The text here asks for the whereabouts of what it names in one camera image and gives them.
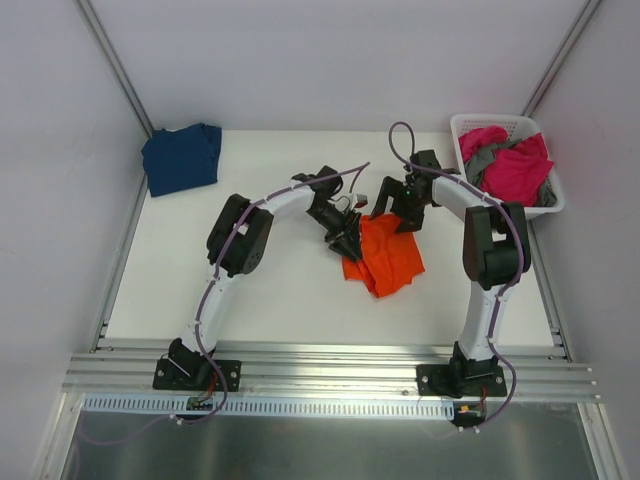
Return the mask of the orange t shirt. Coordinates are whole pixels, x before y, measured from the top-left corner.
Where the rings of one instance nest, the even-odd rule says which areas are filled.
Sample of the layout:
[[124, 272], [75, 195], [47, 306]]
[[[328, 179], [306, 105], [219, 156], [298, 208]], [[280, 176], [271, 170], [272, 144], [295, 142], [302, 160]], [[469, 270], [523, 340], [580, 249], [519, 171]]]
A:
[[360, 222], [362, 259], [342, 259], [347, 281], [359, 281], [377, 299], [395, 294], [425, 272], [414, 235], [396, 233], [400, 218], [383, 214]]

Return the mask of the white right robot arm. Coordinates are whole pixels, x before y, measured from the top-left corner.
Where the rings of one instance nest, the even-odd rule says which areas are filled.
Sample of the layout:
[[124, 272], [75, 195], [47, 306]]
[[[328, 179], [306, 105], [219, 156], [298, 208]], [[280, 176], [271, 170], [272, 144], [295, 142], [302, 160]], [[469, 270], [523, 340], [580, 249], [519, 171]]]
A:
[[503, 397], [504, 362], [496, 349], [512, 289], [531, 265], [527, 220], [518, 202], [501, 202], [441, 168], [432, 150], [411, 155], [406, 175], [382, 180], [372, 215], [391, 212], [401, 233], [422, 228], [427, 206], [444, 207], [464, 224], [462, 263], [471, 282], [465, 324], [443, 365], [420, 365], [424, 390], [439, 396]]

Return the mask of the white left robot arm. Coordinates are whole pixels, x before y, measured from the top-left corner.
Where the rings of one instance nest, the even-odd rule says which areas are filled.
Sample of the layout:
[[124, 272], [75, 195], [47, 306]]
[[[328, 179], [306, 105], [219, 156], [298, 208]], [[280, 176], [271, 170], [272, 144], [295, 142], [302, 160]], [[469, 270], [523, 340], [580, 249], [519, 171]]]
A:
[[362, 169], [338, 172], [324, 166], [316, 174], [297, 174], [289, 184], [260, 200], [231, 195], [206, 241], [210, 271], [203, 295], [191, 320], [157, 363], [152, 386], [156, 390], [203, 390], [221, 384], [230, 391], [230, 368], [213, 365], [226, 310], [239, 282], [252, 273], [264, 257], [276, 220], [304, 212], [325, 229], [324, 242], [342, 258], [362, 259], [361, 214], [354, 207], [343, 210], [334, 196], [343, 177]]

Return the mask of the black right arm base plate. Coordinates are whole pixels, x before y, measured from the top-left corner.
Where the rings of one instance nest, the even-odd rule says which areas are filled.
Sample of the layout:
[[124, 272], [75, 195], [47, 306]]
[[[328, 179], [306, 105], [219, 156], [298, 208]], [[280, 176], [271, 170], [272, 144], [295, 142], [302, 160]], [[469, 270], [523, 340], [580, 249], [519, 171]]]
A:
[[491, 361], [469, 364], [420, 364], [416, 383], [421, 396], [505, 398], [503, 369]]

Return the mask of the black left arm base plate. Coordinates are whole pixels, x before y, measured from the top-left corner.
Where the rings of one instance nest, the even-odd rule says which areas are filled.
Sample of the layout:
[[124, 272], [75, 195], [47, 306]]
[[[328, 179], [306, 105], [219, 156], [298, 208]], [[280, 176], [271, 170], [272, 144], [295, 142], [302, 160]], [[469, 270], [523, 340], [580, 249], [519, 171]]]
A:
[[223, 384], [220, 377], [223, 377], [227, 390], [237, 392], [240, 385], [242, 363], [237, 360], [217, 360], [216, 364], [220, 373], [217, 373], [207, 361], [199, 365], [195, 372], [187, 373], [172, 363], [169, 358], [161, 358], [156, 365], [152, 388], [158, 391], [202, 392], [207, 391], [212, 382], [215, 382], [213, 391], [222, 392]]

